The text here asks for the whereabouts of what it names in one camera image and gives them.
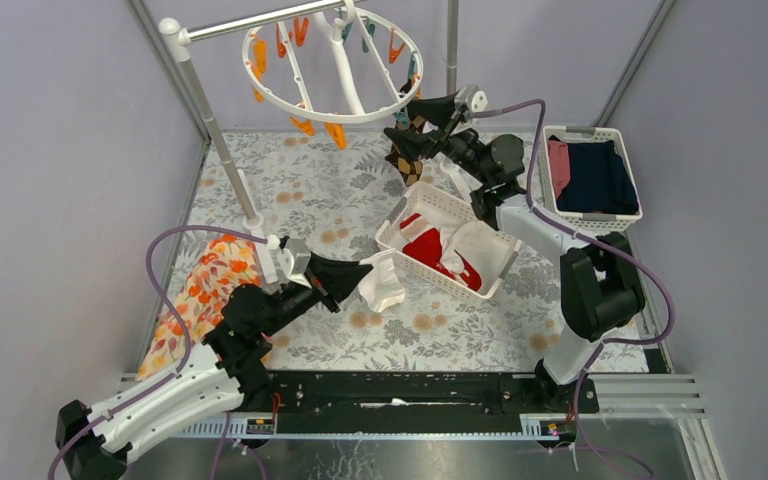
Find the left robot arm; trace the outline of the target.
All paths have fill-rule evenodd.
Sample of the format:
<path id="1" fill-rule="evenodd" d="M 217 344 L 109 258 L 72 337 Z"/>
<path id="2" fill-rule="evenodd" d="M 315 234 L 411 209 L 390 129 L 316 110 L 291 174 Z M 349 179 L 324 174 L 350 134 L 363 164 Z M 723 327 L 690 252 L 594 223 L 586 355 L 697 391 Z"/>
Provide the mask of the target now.
<path id="1" fill-rule="evenodd" d="M 322 305 L 336 313 L 364 280 L 370 261 L 304 253 L 303 270 L 272 292 L 235 288 L 221 321 L 181 361 L 91 406 L 74 400 L 58 413 L 55 467 L 72 479 L 119 479 L 167 438 L 221 412 L 256 411 L 273 391 L 263 365 L 269 337 Z"/>

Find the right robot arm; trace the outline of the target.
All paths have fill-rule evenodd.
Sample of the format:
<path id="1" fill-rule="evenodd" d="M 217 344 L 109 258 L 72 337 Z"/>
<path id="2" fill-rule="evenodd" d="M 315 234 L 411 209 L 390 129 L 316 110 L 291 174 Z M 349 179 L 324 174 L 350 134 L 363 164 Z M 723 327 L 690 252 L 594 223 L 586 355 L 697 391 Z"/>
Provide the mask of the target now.
<path id="1" fill-rule="evenodd" d="M 388 128 L 386 136 L 408 160 L 444 155 L 480 184 L 470 194 L 475 217 L 510 235 L 551 261 L 560 275 L 560 307 L 565 327 L 558 343 L 538 363 L 535 402 L 557 412 L 573 398 L 572 383 L 598 357 L 603 344 L 645 306 L 638 262 L 620 233 L 598 236 L 575 228 L 539 207 L 529 182 L 537 160 L 512 134 L 489 142 L 466 127 L 482 116 L 483 93 L 473 88 L 445 97 L 413 98 L 410 116 L 432 125 L 428 133 Z"/>

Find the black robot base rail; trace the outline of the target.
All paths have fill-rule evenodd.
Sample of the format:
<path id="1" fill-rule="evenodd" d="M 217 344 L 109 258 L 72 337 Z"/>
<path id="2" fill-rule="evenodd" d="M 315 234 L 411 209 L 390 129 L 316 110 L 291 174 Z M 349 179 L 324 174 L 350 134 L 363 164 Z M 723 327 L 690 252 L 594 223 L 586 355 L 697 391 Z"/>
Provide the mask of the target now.
<path id="1" fill-rule="evenodd" d="M 600 410 L 592 381 L 551 387 L 532 374 L 278 371 L 235 412 L 280 434 L 520 434 L 523 416 L 567 421 Z"/>

